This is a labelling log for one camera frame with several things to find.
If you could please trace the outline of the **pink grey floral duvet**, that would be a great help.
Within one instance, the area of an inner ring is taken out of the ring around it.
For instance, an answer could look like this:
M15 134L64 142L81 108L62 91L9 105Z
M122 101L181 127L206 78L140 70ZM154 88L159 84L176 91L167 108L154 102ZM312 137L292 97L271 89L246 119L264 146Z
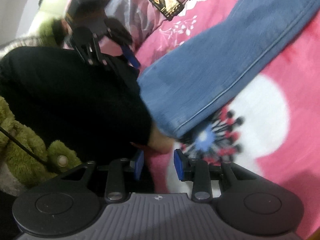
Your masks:
M134 51L165 21L165 17L149 0L112 0L106 13L125 25L133 38Z

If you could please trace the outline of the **blue denim jeans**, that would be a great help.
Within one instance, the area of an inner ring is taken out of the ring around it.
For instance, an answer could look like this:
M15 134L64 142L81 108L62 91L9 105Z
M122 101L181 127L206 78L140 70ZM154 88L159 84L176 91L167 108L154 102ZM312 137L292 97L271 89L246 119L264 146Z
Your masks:
M180 139L235 97L319 11L319 0L238 0L221 23L138 79L158 129Z

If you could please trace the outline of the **pink floral bed blanket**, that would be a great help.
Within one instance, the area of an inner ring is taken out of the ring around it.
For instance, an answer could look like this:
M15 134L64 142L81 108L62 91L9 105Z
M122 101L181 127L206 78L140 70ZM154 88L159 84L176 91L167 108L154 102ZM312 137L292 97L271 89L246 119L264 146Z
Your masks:
M156 60L224 21L238 0L189 0L142 43L146 70ZM240 165L296 193L305 213L298 234L319 228L319 13L228 104L244 117Z

